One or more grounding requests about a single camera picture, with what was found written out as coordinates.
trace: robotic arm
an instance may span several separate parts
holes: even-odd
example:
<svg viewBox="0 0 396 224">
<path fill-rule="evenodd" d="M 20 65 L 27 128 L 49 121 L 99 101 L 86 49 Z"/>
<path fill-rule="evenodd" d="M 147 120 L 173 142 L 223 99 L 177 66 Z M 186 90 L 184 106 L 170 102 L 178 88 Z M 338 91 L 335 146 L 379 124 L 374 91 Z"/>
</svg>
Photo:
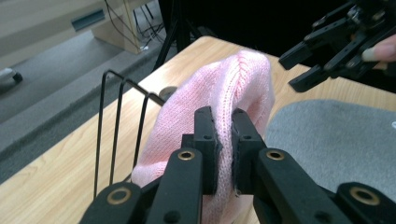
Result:
<svg viewBox="0 0 396 224">
<path fill-rule="evenodd" d="M 317 86 L 327 78 L 358 79 L 376 63 L 365 63 L 361 54 L 381 40 L 396 34 L 395 0 L 349 0 L 313 24 L 314 32 L 285 52 L 279 58 L 285 69 L 314 56 L 315 50 L 330 46 L 337 52 L 325 64 L 316 64 L 307 72 L 290 81 L 297 92 Z M 394 63 L 388 72 L 396 76 Z"/>
</svg>

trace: caster wheel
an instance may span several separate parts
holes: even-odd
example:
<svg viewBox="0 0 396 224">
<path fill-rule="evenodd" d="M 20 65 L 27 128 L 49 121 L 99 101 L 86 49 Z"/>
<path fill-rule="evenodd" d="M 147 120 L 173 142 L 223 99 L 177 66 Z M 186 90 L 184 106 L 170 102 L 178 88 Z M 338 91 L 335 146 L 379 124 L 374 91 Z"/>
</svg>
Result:
<svg viewBox="0 0 396 224">
<path fill-rule="evenodd" d="M 14 80 L 16 82 L 22 82 L 23 81 L 23 77 L 22 77 L 21 73 L 15 74 L 15 76 L 13 76 L 12 78 L 14 78 Z"/>
</svg>

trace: gray cloth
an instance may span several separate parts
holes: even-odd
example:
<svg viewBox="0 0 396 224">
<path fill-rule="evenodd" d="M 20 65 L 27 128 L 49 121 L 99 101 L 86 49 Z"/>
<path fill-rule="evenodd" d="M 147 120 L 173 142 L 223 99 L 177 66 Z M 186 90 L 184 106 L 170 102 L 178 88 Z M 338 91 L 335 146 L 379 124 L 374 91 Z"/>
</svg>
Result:
<svg viewBox="0 0 396 224">
<path fill-rule="evenodd" d="M 396 113 L 333 100 L 280 109 L 265 143 L 288 151 L 322 187 L 360 182 L 396 201 Z"/>
</svg>

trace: gray felt mat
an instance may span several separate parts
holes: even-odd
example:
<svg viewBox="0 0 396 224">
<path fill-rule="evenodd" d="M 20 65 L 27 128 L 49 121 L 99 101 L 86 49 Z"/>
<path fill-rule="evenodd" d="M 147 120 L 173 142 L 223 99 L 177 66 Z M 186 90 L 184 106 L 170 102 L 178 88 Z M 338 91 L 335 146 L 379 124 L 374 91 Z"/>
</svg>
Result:
<svg viewBox="0 0 396 224">
<path fill-rule="evenodd" d="M 265 143 L 288 151 L 326 189 L 356 181 L 396 201 L 395 121 L 395 112 L 377 108 L 304 101 L 279 110 Z"/>
</svg>

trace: fingernail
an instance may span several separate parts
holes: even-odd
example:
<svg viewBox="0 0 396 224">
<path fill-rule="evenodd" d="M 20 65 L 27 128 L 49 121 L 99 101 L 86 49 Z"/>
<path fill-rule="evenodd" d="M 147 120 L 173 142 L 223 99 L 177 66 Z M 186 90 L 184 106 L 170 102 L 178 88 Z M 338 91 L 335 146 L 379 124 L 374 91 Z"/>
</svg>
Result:
<svg viewBox="0 0 396 224">
<path fill-rule="evenodd" d="M 365 62 L 378 62 L 385 61 L 396 54 L 396 48 L 394 45 L 380 45 L 370 49 L 366 49 L 361 58 Z"/>
</svg>

